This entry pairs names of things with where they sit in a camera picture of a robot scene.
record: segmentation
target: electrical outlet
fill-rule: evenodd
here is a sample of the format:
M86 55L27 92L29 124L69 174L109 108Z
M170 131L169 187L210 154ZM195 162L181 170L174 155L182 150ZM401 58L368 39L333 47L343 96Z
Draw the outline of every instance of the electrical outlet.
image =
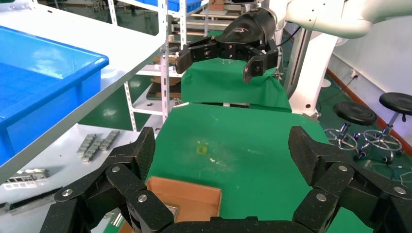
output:
M352 78L352 79L355 79L355 78L357 78L359 75L358 75L358 73L357 73L357 71L356 70L352 70L352 74L350 75L350 77Z

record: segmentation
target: stool wheel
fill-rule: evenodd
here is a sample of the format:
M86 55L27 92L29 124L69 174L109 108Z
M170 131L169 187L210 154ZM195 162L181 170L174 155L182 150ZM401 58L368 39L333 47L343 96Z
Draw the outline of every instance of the stool wheel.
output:
M393 160L390 157L383 157L383 162L386 164L392 164Z
M354 133L353 138L357 141L359 139L359 136L361 136L361 133Z
M400 149L396 152L396 155L402 155L405 151L403 149Z
M353 157L354 160L360 160L362 157L366 157L368 154L361 150L356 150L355 156Z

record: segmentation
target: blue plastic bin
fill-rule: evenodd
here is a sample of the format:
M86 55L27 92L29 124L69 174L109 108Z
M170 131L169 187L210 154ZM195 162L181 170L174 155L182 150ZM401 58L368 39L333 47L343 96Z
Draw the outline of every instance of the blue plastic bin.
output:
M104 56L0 26L0 166L100 91Z
M157 6L157 0L140 0L140 2L149 4L152 6ZM202 0L187 0L186 1L186 12L189 13L189 12L196 10L197 8L200 7L201 3L202 3ZM169 0L168 8L171 11L178 12L180 9L179 0Z

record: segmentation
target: metal screw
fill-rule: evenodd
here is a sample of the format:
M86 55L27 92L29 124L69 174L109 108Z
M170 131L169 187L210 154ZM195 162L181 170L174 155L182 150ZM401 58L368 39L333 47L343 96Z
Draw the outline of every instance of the metal screw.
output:
M341 171L347 171L347 167L345 167L345 166L339 166L339 170L341 170Z
M73 190L71 190L71 189L66 189L65 191L63 191L62 195L63 195L64 197L67 197L68 195L70 195L70 194L72 194L72 193L73 193Z
M326 201L326 197L322 193L318 193L316 195L316 199L318 199L320 201Z
M400 194L406 194L406 191L401 187L395 187L394 190Z
M146 195L140 195L137 199L139 202L144 202L145 200L147 200L147 196Z
M118 167L118 166L112 168L112 171L113 171L113 172L118 172L119 170L120 170L120 167Z

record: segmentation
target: stool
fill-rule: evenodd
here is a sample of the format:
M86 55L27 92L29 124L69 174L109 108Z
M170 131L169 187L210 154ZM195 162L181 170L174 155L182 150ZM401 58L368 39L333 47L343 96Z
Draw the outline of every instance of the stool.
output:
M382 94L379 97L379 102L386 108L395 111L395 114L385 126L383 131L379 130L366 130L363 132L363 137L366 140L366 144L359 150L360 156L366 156L368 153L366 149L369 146L374 146L382 150L390 152L388 157L384 157L384 162L391 164L394 160L395 153L402 153L402 144L398 139L389 135L391 132L394 122L402 114L402 121L406 121L406 115L412 115L412 96L390 92Z
M358 143L356 139L347 133L350 124L354 123L369 126L376 122L378 119L377 115L371 109L351 101L336 103L333 106L333 111L338 117L346 120L346 122L340 130L326 129L324 132L326 133L327 139L341 150L356 150L358 153Z

